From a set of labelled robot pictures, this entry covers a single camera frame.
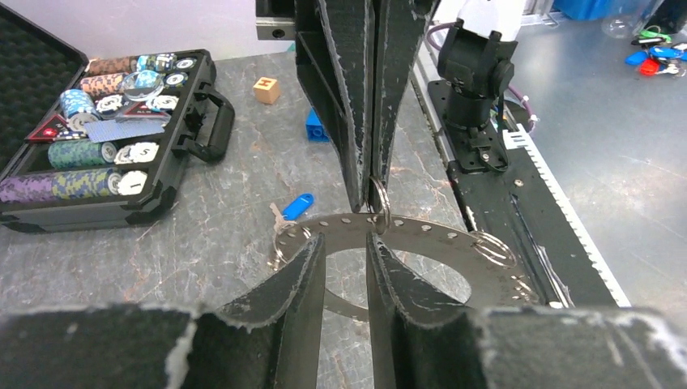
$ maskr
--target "marble table surface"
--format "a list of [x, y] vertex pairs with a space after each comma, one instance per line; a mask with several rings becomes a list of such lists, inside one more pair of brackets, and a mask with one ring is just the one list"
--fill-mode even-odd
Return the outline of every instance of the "marble table surface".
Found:
[[[109, 301], [221, 306], [272, 272], [270, 203], [283, 208], [310, 192], [315, 204], [304, 218], [350, 212], [334, 148], [305, 137], [310, 107], [293, 54], [216, 64], [216, 87], [237, 112], [224, 162], [192, 160], [173, 210], [153, 226], [43, 235], [0, 229], [0, 310]], [[261, 76], [279, 80], [282, 96], [273, 105], [253, 97]], [[399, 113], [389, 197], [395, 214], [463, 228], [412, 88]], [[399, 256], [447, 293], [469, 293], [459, 290], [462, 277], [447, 267]], [[327, 286], [365, 303], [364, 258], [359, 250], [332, 255]], [[373, 387], [371, 358], [368, 324], [325, 312], [318, 387]]]

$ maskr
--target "clear plastic container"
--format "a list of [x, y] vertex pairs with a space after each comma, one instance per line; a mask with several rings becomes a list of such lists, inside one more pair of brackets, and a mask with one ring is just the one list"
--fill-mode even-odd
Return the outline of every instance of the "clear plastic container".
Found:
[[148, 101], [164, 88], [163, 76], [155, 71], [137, 71], [122, 81], [122, 92], [131, 101]]
[[608, 36], [617, 39], [630, 38], [644, 27], [647, 10], [660, 0], [609, 0], [606, 18], [601, 29]]

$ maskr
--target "poker chip case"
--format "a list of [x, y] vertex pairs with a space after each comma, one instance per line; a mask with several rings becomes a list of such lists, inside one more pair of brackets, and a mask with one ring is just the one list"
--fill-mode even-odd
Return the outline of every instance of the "poker chip case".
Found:
[[[93, 76], [84, 53], [2, 4], [0, 36], [0, 224], [5, 227], [40, 233], [150, 224], [173, 206], [191, 157], [208, 164], [224, 158], [234, 111], [213, 88], [216, 69], [206, 50], [164, 54], [180, 59], [176, 75], [169, 74], [174, 70], [160, 62], [161, 57], [153, 62], [169, 69], [161, 74], [162, 80], [169, 79], [161, 104], [175, 107], [167, 111], [169, 122], [161, 133], [103, 143], [72, 140], [81, 138], [70, 134], [53, 143], [37, 143], [26, 138], [41, 123], [63, 115], [63, 105], [71, 104], [72, 109], [75, 100], [81, 104], [80, 96], [69, 92], [66, 97], [71, 100], [65, 102], [65, 91], [99, 86], [84, 81]], [[217, 114], [208, 130], [203, 129], [208, 132], [203, 138], [209, 140], [200, 143], [198, 134], [210, 104], [218, 107]], [[88, 115], [89, 109], [78, 106], [70, 114]], [[154, 157], [143, 156], [150, 151], [146, 145], [154, 146]], [[117, 150], [127, 155], [115, 156]], [[128, 155], [134, 151], [137, 157]], [[125, 165], [115, 164], [122, 160]], [[126, 188], [119, 190], [123, 182]]]

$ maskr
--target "wooden block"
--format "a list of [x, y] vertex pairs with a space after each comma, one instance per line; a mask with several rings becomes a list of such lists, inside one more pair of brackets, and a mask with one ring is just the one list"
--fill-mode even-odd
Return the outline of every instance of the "wooden block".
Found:
[[276, 79], [269, 79], [267, 77], [261, 77], [253, 86], [253, 91], [255, 92], [255, 98], [265, 104], [274, 104], [279, 95], [281, 95], [279, 82]]

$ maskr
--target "poker chip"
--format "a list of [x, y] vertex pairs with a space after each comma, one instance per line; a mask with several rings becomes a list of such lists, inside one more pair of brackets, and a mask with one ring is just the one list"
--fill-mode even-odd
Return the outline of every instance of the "poker chip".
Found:
[[172, 53], [158, 54], [155, 57], [156, 71], [170, 71], [174, 68], [174, 63], [177, 60], [177, 55]]
[[148, 102], [146, 106], [153, 111], [172, 111], [177, 107], [179, 98], [176, 96], [158, 96]]
[[111, 164], [116, 155], [117, 148], [110, 142], [74, 140], [53, 143], [48, 148], [48, 160], [55, 169]]
[[102, 96], [120, 93], [122, 91], [122, 82], [126, 75], [127, 73], [116, 73], [113, 75], [87, 77], [79, 82], [79, 86], [82, 91], [97, 99]]
[[154, 142], [140, 142], [131, 146], [129, 158], [136, 164], [152, 162], [160, 146]]
[[120, 195], [131, 196], [143, 192], [148, 175], [140, 170], [133, 170], [124, 174], [117, 186]]
[[79, 140], [79, 139], [88, 139], [88, 134], [85, 132], [81, 131], [74, 131], [74, 130], [66, 130], [66, 131], [60, 131], [57, 136], [55, 136], [54, 140]]
[[67, 120], [67, 126], [79, 132], [86, 132], [83, 124], [97, 122], [100, 115], [91, 97], [80, 89], [68, 89], [60, 95], [60, 106]]
[[179, 61], [177, 61], [177, 63], [174, 64], [174, 69], [177, 69], [178, 71], [185, 71], [187, 69], [194, 67], [195, 63], [195, 58], [180, 59]]
[[122, 179], [113, 169], [57, 172], [53, 175], [52, 194], [57, 199], [89, 199], [116, 195]]
[[131, 148], [132, 145], [127, 145], [122, 147], [117, 155], [114, 157], [114, 164], [116, 165], [127, 165], [133, 164], [134, 160], [131, 158]]
[[136, 61], [136, 71], [153, 71], [155, 70], [155, 56], [142, 55]]
[[0, 182], [0, 202], [33, 203], [55, 200], [53, 174], [8, 177]]
[[102, 118], [113, 118], [119, 112], [119, 109], [124, 106], [124, 98], [122, 95], [112, 95], [103, 97], [96, 103], [96, 111]]
[[186, 73], [172, 73], [164, 79], [164, 85], [167, 88], [181, 88], [188, 79], [189, 75]]

